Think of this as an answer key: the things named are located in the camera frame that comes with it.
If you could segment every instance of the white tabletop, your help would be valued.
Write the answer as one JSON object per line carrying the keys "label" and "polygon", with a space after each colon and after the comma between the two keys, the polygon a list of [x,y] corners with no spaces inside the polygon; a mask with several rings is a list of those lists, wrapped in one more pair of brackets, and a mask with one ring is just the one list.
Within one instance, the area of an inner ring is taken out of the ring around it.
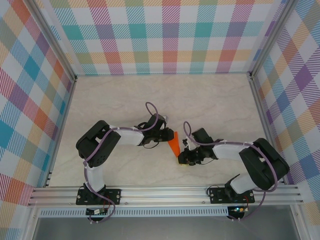
{"label": "white tabletop", "polygon": [[[80,77],[76,83],[50,180],[51,187],[84,183],[76,142],[97,121],[132,127],[149,120],[145,102],[168,116],[182,150],[183,122],[204,128],[215,139],[254,141],[264,137],[245,74],[124,75]],[[207,165],[181,166],[168,143],[153,149],[116,146],[103,165],[109,186],[224,184],[246,172],[242,162],[219,159]]]}

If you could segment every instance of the orange object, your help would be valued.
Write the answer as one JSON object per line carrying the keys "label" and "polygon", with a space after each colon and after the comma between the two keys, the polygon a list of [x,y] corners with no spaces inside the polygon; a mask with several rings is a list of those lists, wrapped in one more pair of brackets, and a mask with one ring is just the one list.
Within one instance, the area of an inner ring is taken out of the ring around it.
{"label": "orange object", "polygon": [[172,152],[174,153],[174,155],[176,157],[178,157],[179,154],[180,154],[180,146],[179,146],[179,138],[178,138],[178,132],[177,131],[174,132],[174,139],[168,141],[168,143],[169,143],[169,146],[171,147]]}

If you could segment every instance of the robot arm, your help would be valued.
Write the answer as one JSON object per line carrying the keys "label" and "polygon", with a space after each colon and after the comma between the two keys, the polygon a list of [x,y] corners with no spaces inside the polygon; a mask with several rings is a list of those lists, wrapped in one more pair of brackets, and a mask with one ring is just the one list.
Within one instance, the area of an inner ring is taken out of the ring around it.
{"label": "robot arm", "polygon": [[[183,140],[186,148],[178,156],[180,164],[194,166],[202,164],[204,158],[211,158],[213,160],[232,159],[244,163],[247,173],[239,174],[225,184],[225,194],[230,200],[239,194],[255,188],[266,191],[275,184],[275,179],[267,162],[252,147],[226,144],[228,142],[222,139],[213,141],[203,128],[193,132],[192,136],[198,143],[216,143],[216,145],[195,146],[190,141]],[[251,144],[259,148],[269,159],[275,170],[277,179],[284,177],[289,172],[289,166],[286,161],[267,140],[259,138]]]}
{"label": "robot arm", "polygon": [[[140,123],[131,129],[143,130],[153,125],[156,115],[152,115],[148,122]],[[150,141],[156,143],[167,142],[174,138],[174,131],[166,127],[167,123],[163,116],[158,115],[156,125],[147,131],[133,131],[128,129],[118,129],[112,131],[104,140],[98,152],[88,161],[86,174],[88,183],[95,192],[99,192],[105,187],[103,179],[103,163],[107,160],[116,145],[143,146]],[[100,140],[108,130],[115,128],[108,125],[104,120],[98,121],[89,131],[87,131],[76,143],[79,156],[82,159],[88,158],[96,149]]]}

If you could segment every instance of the marble floor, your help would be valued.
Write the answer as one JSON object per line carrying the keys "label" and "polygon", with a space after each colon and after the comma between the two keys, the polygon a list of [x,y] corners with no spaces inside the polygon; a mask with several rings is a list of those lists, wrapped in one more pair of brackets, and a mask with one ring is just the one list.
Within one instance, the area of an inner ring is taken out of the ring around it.
{"label": "marble floor", "polygon": [[[254,141],[264,137],[245,74],[80,77],[50,186],[82,185],[85,178],[76,149],[78,139],[99,120],[117,127],[147,121],[147,101],[156,105],[159,114],[168,116],[167,126],[178,131],[181,150],[185,120],[193,130],[203,127],[214,140]],[[154,149],[116,146],[103,167],[109,186],[224,184],[246,171],[242,162],[230,159],[181,166],[166,142]]]}

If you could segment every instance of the purple cable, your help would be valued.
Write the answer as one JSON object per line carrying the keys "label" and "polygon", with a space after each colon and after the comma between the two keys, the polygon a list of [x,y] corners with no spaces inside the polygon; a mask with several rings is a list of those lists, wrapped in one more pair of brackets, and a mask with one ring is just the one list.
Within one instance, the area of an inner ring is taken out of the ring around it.
{"label": "purple cable", "polygon": [[100,149],[102,143],[106,140],[107,136],[108,136],[112,131],[115,131],[115,130],[128,130],[128,131],[134,131],[134,132],[145,132],[145,131],[148,131],[148,130],[152,129],[152,128],[157,124],[157,121],[158,121],[158,119],[159,119],[159,114],[158,114],[158,109],[156,108],[156,106],[155,106],[153,103],[147,101],[147,102],[145,103],[145,107],[146,107],[146,109],[148,110],[148,112],[149,112],[151,115],[152,115],[152,112],[151,112],[150,109],[148,108],[148,104],[150,104],[150,105],[154,108],[154,110],[155,110],[155,121],[154,121],[154,123],[153,123],[150,127],[146,128],[146,129],[135,129],[135,128],[123,126],[123,127],[114,127],[114,128],[109,129],[109,130],[105,133],[105,135],[103,136],[103,138],[101,139],[101,141],[99,142],[98,146],[96,146],[96,148],[94,149],[94,151],[90,154],[90,156],[88,156],[88,157],[83,161],[83,165],[84,165],[84,178],[85,178],[87,187],[89,188],[89,190],[90,190],[91,192],[93,192],[93,193],[94,193],[95,195],[97,195],[99,198],[102,198],[102,199],[106,200],[108,203],[112,204],[112,206],[113,206],[112,212],[111,212],[108,216],[104,217],[104,218],[103,218],[102,220],[100,220],[100,221],[94,221],[94,220],[92,220],[92,219],[91,219],[91,215],[90,215],[90,216],[89,216],[89,220],[91,221],[90,223],[98,224],[98,223],[103,223],[103,222],[105,222],[106,220],[108,220],[108,219],[115,213],[115,211],[116,211],[116,205],[115,205],[115,203],[114,203],[111,199],[109,199],[109,198],[107,198],[107,197],[105,197],[105,196],[102,196],[102,195],[100,195],[99,193],[97,193],[97,192],[91,187],[91,185],[89,184],[88,174],[87,174],[88,161],[89,161],[91,158],[93,158],[93,156],[98,152],[98,150]]}
{"label": "purple cable", "polygon": [[[188,125],[189,127],[189,133],[187,132],[186,130],[186,124]],[[274,178],[274,186],[272,189],[270,190],[260,190],[260,189],[253,189],[254,191],[256,192],[263,192],[263,197],[262,197],[262,200],[261,202],[259,203],[259,205],[257,206],[257,208],[249,215],[245,216],[242,218],[242,220],[244,219],[248,219],[250,218],[252,215],[254,215],[258,209],[261,207],[262,203],[265,201],[265,198],[266,198],[266,192],[270,193],[270,192],[274,192],[277,187],[278,187],[278,178],[277,178],[277,174],[276,174],[276,171],[274,169],[274,167],[272,166],[271,162],[269,161],[269,159],[267,158],[267,156],[258,148],[256,147],[255,145],[253,144],[250,144],[250,143],[246,143],[246,142],[236,142],[236,141],[227,141],[227,142],[212,142],[212,143],[200,143],[200,142],[197,142],[195,141],[192,137],[191,137],[191,126],[190,126],[190,123],[185,121],[183,123],[183,131],[185,133],[185,135],[191,140],[191,142],[193,142],[194,144],[198,144],[200,146],[213,146],[213,145],[225,145],[225,144],[229,144],[229,145],[243,145],[243,146],[248,146],[250,148],[253,148],[254,150],[256,150],[266,161],[266,163],[268,164],[271,172],[272,172],[272,175],[273,175],[273,178]]]}

